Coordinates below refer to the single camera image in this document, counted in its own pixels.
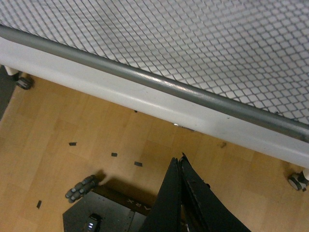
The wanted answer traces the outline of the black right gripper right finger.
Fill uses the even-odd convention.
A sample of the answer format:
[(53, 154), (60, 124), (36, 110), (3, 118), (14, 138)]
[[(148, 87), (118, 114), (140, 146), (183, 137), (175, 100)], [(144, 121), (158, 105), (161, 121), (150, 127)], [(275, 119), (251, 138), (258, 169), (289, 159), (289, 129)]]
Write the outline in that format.
[(187, 156), (180, 159), (182, 204), (189, 232), (249, 232), (197, 174)]

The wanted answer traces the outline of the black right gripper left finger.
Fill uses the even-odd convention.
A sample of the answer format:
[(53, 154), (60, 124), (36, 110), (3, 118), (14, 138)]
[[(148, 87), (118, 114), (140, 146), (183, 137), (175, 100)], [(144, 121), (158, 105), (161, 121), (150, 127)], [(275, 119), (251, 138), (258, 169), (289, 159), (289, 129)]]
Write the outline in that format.
[(181, 175), (177, 158), (172, 158), (157, 199), (140, 232), (181, 231)]

